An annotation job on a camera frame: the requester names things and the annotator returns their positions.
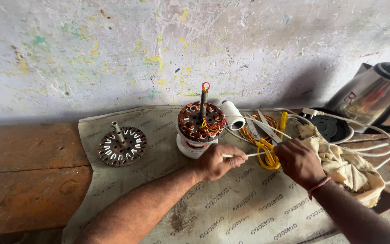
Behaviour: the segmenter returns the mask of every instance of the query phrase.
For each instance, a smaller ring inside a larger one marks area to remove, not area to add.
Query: stainless steel kettle
[[[390,125],[383,125],[390,117],[390,63],[361,64],[354,78],[336,92],[324,108],[390,133]],[[379,133],[367,127],[349,125],[358,133]]]

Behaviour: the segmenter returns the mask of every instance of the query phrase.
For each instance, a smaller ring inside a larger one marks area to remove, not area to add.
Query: white wall
[[[390,0],[0,0],[0,124],[184,105],[204,81],[216,103],[322,106],[387,61]]]

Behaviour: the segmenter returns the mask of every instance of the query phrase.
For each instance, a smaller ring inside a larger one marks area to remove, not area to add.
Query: pink thread bracelet
[[[314,186],[313,188],[311,188],[311,189],[308,191],[308,197],[309,197],[309,199],[312,200],[312,195],[311,195],[312,191],[314,191],[314,190],[317,189],[318,187],[320,187],[320,186],[326,184],[326,182],[328,182],[330,179],[331,179],[330,176],[329,176],[329,177],[326,177],[326,179],[323,180],[320,184],[318,184],[318,185]]]

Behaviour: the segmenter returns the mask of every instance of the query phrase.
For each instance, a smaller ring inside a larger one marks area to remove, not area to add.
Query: wooden workbench
[[[381,138],[355,136],[346,146],[367,147],[382,143]],[[369,161],[378,165],[385,158]],[[379,172],[390,182],[390,162]],[[82,203],[91,177],[77,122],[0,126],[0,235],[65,226]],[[386,195],[378,212],[390,209]]]

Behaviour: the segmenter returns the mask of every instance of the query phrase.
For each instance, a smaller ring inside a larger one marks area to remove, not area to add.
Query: gray printed mat
[[[73,243],[98,212],[128,191],[193,162],[176,144],[180,109],[149,106],[79,121],[82,145],[94,173],[84,202],[63,231],[62,243]],[[280,113],[264,113],[280,119]],[[146,154],[129,167],[111,168],[98,156],[98,144],[115,120],[120,126],[138,127],[147,137]],[[286,134],[298,136],[294,121],[288,121]],[[219,143],[236,145],[247,154],[257,151],[227,130]],[[281,168],[266,170],[257,157],[251,157],[221,179],[192,187],[140,243],[314,243],[336,233],[332,220],[315,200],[308,199],[305,189]]]

